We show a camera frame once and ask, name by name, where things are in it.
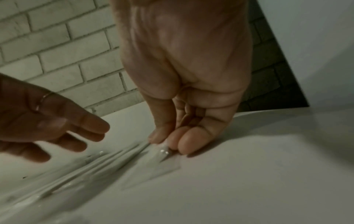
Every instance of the white surface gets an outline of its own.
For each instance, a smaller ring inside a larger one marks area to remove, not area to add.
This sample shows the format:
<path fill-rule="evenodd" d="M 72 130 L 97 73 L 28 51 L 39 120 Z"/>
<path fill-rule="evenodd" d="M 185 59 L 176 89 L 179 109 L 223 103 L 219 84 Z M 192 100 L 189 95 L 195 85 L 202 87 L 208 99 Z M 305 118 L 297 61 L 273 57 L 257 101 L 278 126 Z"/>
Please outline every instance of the white surface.
<path fill-rule="evenodd" d="M 354 0 L 258 0 L 313 107 L 354 104 Z"/>
<path fill-rule="evenodd" d="M 211 150 L 182 157 L 180 170 L 124 191 L 123 176 L 75 214 L 104 224 L 351 223 L 353 113 L 304 108 L 239 114 Z M 114 151 L 153 129 L 145 103 L 105 119 L 112 130 L 88 152 Z M 55 153 L 51 164 L 68 158 L 63 150 L 48 149 Z M 7 165 L 12 178 L 47 166 L 18 160 Z"/>

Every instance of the gold ring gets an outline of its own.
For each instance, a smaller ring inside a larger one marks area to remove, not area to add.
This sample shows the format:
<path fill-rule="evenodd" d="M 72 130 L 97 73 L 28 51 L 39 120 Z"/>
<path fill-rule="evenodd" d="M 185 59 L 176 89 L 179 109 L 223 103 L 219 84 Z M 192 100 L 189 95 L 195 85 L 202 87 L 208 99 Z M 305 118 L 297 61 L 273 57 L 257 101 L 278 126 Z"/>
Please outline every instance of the gold ring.
<path fill-rule="evenodd" d="M 38 104 L 37 104 L 37 106 L 36 106 L 36 111 L 37 111 L 37 112 L 39 112 L 39 109 L 40 109 L 42 103 L 44 102 L 44 100 L 45 100 L 48 96 L 50 96 L 50 95 L 52 95 L 52 94 L 54 94 L 54 92 L 49 92 L 49 93 L 47 93 L 46 95 L 42 96 L 41 100 L 38 102 Z"/>

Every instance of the palm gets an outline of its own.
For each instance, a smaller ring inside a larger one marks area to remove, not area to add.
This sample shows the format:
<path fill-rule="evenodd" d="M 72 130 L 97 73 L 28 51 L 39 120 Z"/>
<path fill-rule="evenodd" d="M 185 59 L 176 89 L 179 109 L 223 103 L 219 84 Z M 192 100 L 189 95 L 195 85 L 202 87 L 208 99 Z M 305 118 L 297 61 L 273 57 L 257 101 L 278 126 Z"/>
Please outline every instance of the palm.
<path fill-rule="evenodd" d="M 231 121 L 250 80 L 246 3 L 238 2 L 113 0 L 122 61 L 155 118 L 152 143 L 168 138 L 188 154 Z"/>

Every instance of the white countertop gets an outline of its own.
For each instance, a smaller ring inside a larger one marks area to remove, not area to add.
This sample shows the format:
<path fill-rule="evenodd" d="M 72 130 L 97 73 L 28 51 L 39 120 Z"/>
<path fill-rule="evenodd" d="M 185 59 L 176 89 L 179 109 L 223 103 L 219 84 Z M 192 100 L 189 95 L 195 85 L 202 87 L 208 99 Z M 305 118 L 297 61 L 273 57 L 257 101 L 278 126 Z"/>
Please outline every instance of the white countertop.
<path fill-rule="evenodd" d="M 75 213 L 102 224 L 352 223 L 353 114 L 354 108 L 241 113 L 209 150 L 183 156 L 181 169 L 126 190 L 118 179 L 78 202 Z M 145 103 L 105 120 L 111 131 L 88 152 L 117 150 L 153 130 Z M 50 151 L 55 152 L 51 164 L 72 159 L 68 152 Z M 6 160 L 4 174 L 3 160 L 0 174 L 8 180 L 10 173 L 13 180 L 42 167 Z M 70 204 L 80 200 L 70 198 Z"/>

